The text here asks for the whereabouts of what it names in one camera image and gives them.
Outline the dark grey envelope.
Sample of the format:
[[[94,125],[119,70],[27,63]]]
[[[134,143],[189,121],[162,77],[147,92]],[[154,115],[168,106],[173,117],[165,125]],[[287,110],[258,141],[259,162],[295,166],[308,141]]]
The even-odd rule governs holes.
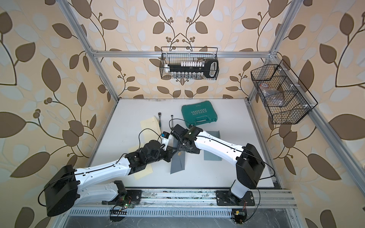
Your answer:
[[[170,174],[185,170],[185,155],[186,155],[186,152],[177,152],[172,157]]]

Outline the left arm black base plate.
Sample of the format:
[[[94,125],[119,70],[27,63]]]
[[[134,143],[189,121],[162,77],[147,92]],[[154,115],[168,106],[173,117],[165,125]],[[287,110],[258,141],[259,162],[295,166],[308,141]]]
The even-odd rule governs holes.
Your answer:
[[[112,187],[117,187],[117,195],[109,201],[103,200],[103,205],[122,205],[127,207],[130,204],[138,205],[140,203],[142,190],[127,190],[121,180],[116,180],[113,184]]]

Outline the light blue-grey envelope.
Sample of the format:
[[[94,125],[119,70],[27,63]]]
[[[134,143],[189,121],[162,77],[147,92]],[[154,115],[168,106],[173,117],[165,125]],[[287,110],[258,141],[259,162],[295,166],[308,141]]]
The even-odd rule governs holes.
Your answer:
[[[211,136],[214,136],[218,139],[221,138],[220,131],[207,131],[207,133]],[[207,147],[203,150],[203,159],[205,161],[213,161],[213,162],[219,162],[222,161],[222,158],[217,154],[217,150],[214,149],[212,146]]]

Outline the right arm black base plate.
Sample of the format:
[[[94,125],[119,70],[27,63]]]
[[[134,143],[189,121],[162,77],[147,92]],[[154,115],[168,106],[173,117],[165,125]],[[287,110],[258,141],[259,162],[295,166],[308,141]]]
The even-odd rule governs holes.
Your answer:
[[[218,206],[255,206],[251,191],[247,191],[242,198],[238,198],[229,190],[220,190],[215,193]]]

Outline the cream envelope brown seal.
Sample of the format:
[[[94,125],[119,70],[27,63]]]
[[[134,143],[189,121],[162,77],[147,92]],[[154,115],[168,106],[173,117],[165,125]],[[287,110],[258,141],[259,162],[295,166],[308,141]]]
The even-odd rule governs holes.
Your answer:
[[[157,140],[161,142],[161,130],[159,122],[155,116],[142,120],[140,125],[143,130],[142,136],[145,143],[148,143],[151,140]]]

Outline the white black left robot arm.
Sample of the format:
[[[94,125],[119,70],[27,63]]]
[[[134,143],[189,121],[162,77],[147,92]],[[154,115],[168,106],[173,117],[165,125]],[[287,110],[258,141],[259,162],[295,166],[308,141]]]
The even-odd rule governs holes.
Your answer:
[[[151,140],[135,152],[121,156],[117,161],[80,169],[74,169],[72,165],[62,167],[42,191],[47,216],[58,216],[71,209],[76,202],[83,201],[86,197],[94,198],[96,194],[84,193],[88,187],[143,171],[147,165],[160,160],[170,162],[174,154],[173,147],[168,145],[172,135],[163,132],[160,138]]]

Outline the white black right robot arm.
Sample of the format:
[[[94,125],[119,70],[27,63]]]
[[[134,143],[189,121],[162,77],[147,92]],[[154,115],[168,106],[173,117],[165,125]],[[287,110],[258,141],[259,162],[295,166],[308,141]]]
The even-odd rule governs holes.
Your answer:
[[[172,120],[169,121],[169,127],[171,135],[178,141],[178,152],[199,154],[205,150],[236,167],[236,180],[230,187],[232,198],[242,199],[249,190],[257,188],[260,180],[273,177],[262,178],[265,167],[274,168],[262,159],[256,147],[250,143],[245,146],[228,143],[197,126],[186,129],[179,124],[172,125]]]

